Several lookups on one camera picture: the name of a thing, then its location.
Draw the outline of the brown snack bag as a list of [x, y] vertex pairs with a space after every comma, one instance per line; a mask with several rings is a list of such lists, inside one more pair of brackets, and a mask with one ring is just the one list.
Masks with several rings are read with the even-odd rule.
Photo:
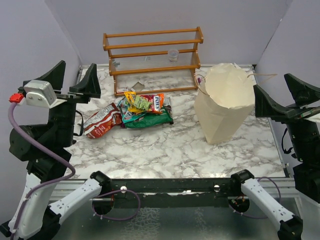
[[164, 101], [163, 101], [163, 106], [165, 108], [165, 110], [167, 111], [167, 113], [169, 114], [169, 116], [172, 118], [172, 103], [171, 103], [171, 98], [170, 97], [165, 97]]

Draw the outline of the red orange snack packet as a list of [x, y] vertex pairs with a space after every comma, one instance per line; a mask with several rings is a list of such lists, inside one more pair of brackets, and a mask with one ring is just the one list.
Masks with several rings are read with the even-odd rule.
[[97, 139], [122, 123], [121, 111], [114, 103], [111, 103], [87, 119], [83, 124], [83, 130], [89, 139]]

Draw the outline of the light green snack packet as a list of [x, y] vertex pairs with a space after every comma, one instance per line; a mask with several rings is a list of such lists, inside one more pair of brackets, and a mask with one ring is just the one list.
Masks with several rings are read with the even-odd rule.
[[135, 97], [133, 105], [128, 110], [133, 113], [147, 112], [151, 104], [152, 103], [147, 98], [138, 95]]

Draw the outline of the orange Fox's fruits packet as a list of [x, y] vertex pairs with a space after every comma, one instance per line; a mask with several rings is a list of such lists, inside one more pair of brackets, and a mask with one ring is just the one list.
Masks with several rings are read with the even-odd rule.
[[143, 94], [140, 95], [141, 98], [148, 101], [150, 103], [147, 113], [150, 114], [160, 114], [161, 108], [163, 107], [165, 95], [163, 93], [158, 94]]

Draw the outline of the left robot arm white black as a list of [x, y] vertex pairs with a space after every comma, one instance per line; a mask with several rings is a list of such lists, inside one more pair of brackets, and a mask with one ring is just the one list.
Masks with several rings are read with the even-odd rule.
[[[44, 75], [26, 80], [9, 101], [8, 118], [12, 125], [9, 136], [12, 155], [27, 162], [25, 187], [12, 219], [1, 224], [0, 231], [12, 240], [50, 240], [62, 223], [91, 198], [106, 197], [112, 181], [101, 171], [90, 175], [85, 183], [50, 203], [52, 193], [60, 181], [75, 174], [67, 148], [75, 143], [74, 125], [77, 104], [86, 104], [101, 97], [96, 64], [91, 64], [82, 81], [61, 92], [66, 63], [60, 61]], [[29, 106], [46, 108], [45, 124], [18, 125], [15, 108], [25, 102]]]

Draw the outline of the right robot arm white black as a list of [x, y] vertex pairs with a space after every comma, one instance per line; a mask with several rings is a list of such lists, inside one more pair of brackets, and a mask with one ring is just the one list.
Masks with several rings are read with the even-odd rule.
[[320, 99], [320, 89], [291, 73], [284, 75], [294, 103], [282, 106], [257, 84], [254, 85], [255, 116], [286, 125], [299, 164], [293, 167], [295, 189], [301, 200], [301, 217], [277, 202], [248, 170], [231, 175], [230, 191], [245, 195], [273, 223], [280, 240], [320, 238], [320, 132], [316, 117], [319, 107], [309, 107]]

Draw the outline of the yellow M&M's packet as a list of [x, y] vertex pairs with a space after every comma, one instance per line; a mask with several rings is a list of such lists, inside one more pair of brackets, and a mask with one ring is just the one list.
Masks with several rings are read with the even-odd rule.
[[130, 112], [137, 113], [138, 110], [137, 110], [137, 108], [134, 106], [134, 102], [135, 102], [136, 95], [137, 95], [136, 92], [134, 92], [134, 91], [126, 91], [126, 92], [124, 93], [124, 95], [125, 95], [126, 100], [127, 100], [128, 104], [129, 104], [128, 110], [129, 110]]

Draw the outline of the beige paper bag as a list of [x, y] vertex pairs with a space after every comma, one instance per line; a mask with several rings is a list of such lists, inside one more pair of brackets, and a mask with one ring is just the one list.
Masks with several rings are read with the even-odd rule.
[[194, 110], [208, 144], [229, 141], [255, 107], [254, 73], [220, 63], [196, 75]]

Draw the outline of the teal snack packet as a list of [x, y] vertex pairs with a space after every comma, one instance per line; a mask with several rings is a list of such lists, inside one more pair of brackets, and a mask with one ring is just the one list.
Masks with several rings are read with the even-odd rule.
[[121, 112], [122, 116], [122, 122], [124, 124], [133, 122], [138, 120], [139, 118], [143, 117], [146, 115], [146, 112], [141, 112], [141, 113], [136, 113], [136, 112], [131, 112], [129, 111], [130, 104], [126, 97], [123, 97], [118, 103], [117, 103], [117, 108]]

